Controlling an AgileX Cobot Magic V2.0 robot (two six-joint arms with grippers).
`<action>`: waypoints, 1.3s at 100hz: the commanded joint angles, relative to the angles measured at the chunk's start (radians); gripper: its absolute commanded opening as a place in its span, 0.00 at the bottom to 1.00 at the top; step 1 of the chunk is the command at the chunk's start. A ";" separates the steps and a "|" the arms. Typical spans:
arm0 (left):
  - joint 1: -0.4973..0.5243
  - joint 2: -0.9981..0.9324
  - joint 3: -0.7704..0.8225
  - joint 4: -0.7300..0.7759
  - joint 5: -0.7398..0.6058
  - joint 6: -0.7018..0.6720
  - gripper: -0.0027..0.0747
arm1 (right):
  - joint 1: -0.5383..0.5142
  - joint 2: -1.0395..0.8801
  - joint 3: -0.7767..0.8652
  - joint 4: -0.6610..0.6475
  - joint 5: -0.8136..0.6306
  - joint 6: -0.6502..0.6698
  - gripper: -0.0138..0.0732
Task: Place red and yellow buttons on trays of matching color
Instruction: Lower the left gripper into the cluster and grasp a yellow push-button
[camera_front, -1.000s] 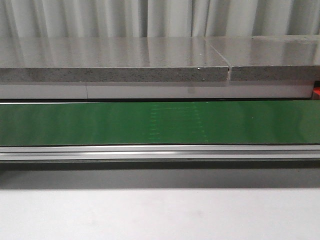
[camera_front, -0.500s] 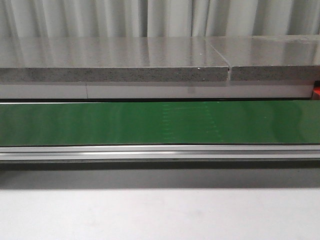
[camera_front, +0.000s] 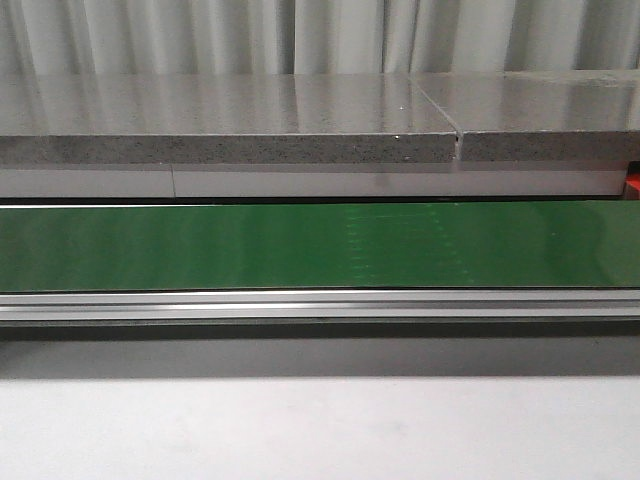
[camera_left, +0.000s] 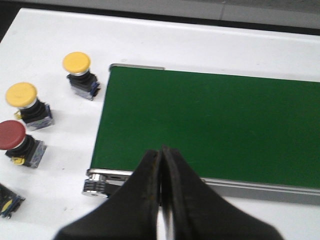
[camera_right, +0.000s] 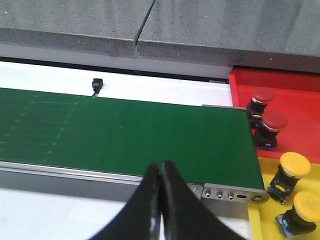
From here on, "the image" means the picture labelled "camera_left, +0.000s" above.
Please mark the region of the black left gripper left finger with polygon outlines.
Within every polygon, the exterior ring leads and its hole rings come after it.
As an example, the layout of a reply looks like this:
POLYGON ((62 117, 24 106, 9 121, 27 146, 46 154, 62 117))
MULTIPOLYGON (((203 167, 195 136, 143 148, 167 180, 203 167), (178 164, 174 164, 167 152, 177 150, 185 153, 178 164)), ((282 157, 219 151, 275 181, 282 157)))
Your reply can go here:
POLYGON ((98 208, 58 231, 56 240, 155 240, 162 154, 148 150, 130 178, 98 208))

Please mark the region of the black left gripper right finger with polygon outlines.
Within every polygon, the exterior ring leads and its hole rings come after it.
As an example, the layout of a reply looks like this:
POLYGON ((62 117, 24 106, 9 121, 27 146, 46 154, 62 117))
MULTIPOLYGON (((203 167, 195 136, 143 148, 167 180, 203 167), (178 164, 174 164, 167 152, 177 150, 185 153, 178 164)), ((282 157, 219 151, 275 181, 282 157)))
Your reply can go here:
POLYGON ((175 148, 161 151, 161 200, 169 240, 281 240, 267 224, 206 185, 175 148))

